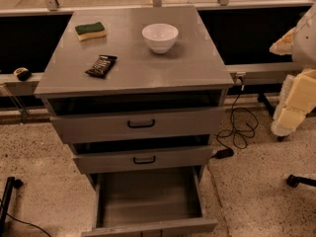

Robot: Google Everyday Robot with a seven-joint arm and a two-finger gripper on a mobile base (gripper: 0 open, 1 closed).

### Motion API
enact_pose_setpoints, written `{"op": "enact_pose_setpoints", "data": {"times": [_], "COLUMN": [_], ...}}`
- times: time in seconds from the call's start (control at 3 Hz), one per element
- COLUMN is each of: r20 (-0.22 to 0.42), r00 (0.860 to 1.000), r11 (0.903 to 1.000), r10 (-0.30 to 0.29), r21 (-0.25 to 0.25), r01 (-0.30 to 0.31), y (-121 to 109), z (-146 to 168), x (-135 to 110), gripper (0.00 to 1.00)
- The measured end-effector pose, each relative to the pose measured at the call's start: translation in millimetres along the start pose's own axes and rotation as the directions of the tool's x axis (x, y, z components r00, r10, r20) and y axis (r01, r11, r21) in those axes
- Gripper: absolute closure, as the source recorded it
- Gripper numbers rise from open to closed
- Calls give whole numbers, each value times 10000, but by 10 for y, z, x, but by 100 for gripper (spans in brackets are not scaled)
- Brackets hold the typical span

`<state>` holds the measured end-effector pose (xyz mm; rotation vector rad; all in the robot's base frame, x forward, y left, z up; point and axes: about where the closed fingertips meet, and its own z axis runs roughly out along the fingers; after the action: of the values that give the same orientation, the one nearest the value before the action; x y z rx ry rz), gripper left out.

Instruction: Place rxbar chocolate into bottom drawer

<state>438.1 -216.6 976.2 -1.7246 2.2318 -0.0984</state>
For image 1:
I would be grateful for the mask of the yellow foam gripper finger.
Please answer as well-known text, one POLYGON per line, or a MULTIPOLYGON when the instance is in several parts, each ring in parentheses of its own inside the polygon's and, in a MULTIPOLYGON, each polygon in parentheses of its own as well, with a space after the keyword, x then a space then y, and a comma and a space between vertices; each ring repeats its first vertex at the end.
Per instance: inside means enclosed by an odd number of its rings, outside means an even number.
POLYGON ((316 108, 316 69, 304 69, 297 76, 287 75, 278 97, 271 130, 276 136, 296 131, 316 108))
POLYGON ((291 55, 294 32, 295 28, 292 28, 280 39, 274 42, 270 47, 270 52, 276 55, 291 55))

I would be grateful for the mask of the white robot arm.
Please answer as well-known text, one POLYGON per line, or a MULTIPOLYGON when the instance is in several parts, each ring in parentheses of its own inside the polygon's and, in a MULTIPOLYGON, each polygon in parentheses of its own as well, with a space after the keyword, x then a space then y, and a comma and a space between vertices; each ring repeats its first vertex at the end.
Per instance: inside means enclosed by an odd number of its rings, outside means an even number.
POLYGON ((303 68, 297 76, 286 76, 273 116, 273 134, 288 136, 316 108, 316 4, 294 28, 272 44, 270 52, 290 54, 292 61, 303 68))

